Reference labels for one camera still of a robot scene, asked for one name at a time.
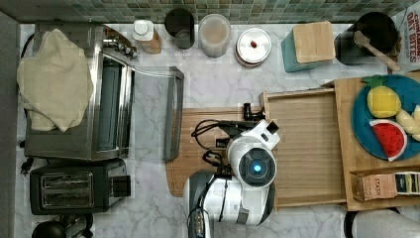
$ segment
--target spice jar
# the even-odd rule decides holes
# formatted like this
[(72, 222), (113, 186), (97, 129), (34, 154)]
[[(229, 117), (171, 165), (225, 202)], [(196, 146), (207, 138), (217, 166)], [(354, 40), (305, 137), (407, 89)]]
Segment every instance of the spice jar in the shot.
[(146, 53), (160, 54), (161, 40), (153, 22), (146, 20), (134, 22), (133, 38), (140, 43)]

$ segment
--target toaster oven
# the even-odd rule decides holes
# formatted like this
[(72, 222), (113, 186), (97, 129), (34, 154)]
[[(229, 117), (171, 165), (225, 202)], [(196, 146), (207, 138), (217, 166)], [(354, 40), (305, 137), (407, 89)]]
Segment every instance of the toaster oven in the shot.
[[(133, 80), (137, 71), (139, 74), (143, 71), (136, 71), (130, 65), (131, 58), (136, 54), (133, 47), (124, 37), (103, 25), (38, 23), (34, 36), (35, 51), (40, 48), (43, 34), (53, 29), (61, 30), (69, 40), (84, 49), (93, 93), (80, 125), (65, 132), (58, 129), (33, 130), (31, 118), (28, 117), (25, 156), (88, 161), (127, 158), (134, 97)], [(166, 110), (173, 115), (180, 115), (183, 73), (176, 67), (167, 68), (166, 71), (166, 78), (171, 85)], [(180, 129), (180, 116), (167, 117), (170, 119), (166, 120), (165, 129), (166, 160), (177, 156)]]

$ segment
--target white robot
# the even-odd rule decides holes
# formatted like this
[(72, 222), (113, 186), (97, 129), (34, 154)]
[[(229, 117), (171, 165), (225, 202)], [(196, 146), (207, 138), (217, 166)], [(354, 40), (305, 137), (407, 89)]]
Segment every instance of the white robot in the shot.
[[(271, 150), (280, 141), (276, 133), (278, 127), (265, 120), (246, 123), (254, 123), (254, 128), (238, 130), (236, 136), (228, 133), (231, 136), (227, 145), (228, 160), (234, 176), (202, 170), (186, 182), (183, 195), (188, 238), (210, 238), (212, 221), (259, 225), (270, 215), (276, 173)], [(225, 130), (224, 125), (226, 123), (222, 122), (217, 126)]]

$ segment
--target wooden tray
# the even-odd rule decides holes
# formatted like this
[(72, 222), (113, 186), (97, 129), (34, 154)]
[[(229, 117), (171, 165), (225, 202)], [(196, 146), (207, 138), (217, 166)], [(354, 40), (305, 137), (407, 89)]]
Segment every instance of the wooden tray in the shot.
[(276, 207), (346, 202), (334, 89), (262, 93), (279, 126)]
[[(406, 76), (420, 81), (420, 72), (407, 73)], [(420, 166), (420, 155), (404, 161), (392, 163), (376, 158), (366, 151), (356, 139), (351, 125), (353, 104), (359, 91), (365, 86), (361, 78), (338, 79), (325, 86), (332, 86), (336, 92), (337, 111), (340, 127), (340, 139), (343, 157), (343, 170), (346, 185), (347, 209), (368, 210), (392, 206), (407, 206), (420, 204), (419, 197), (396, 197), (390, 199), (375, 199), (358, 201), (353, 198), (351, 174), (376, 173), (389, 170), (404, 171), (407, 168)]]

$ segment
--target cup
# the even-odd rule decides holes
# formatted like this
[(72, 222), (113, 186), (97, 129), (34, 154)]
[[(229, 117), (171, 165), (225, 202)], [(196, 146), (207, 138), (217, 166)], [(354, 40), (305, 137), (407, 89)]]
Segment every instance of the cup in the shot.
[(361, 16), (348, 30), (342, 32), (334, 41), (336, 59), (346, 65), (361, 64), (373, 54), (355, 42), (355, 32), (361, 31), (370, 39), (370, 44), (387, 54), (395, 46), (398, 33), (392, 19), (378, 12)]
[(164, 27), (180, 49), (190, 49), (195, 42), (194, 17), (183, 8), (176, 8), (166, 14)]

